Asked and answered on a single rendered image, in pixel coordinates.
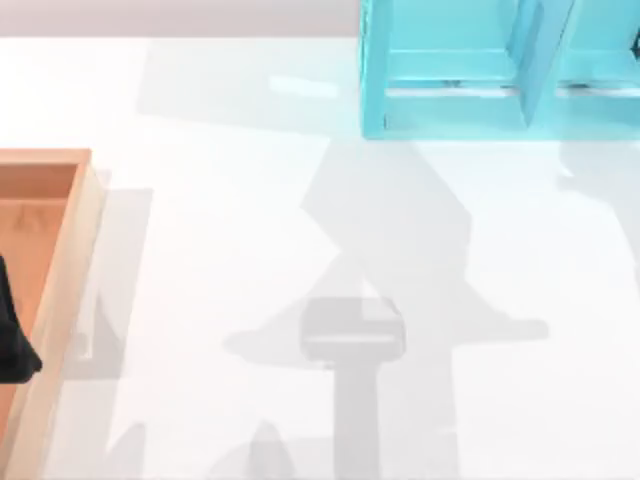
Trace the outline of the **light blue rack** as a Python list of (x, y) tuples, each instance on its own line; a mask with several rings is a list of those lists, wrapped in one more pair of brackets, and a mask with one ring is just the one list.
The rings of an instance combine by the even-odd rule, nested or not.
[(360, 0), (368, 139), (640, 140), (640, 0)]

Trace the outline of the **shallow salmon-coloured box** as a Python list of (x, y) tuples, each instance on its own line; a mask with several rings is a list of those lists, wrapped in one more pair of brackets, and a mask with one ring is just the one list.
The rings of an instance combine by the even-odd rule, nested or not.
[(105, 191), (83, 148), (0, 148), (0, 256), (43, 368), (0, 385), (0, 480), (40, 480)]

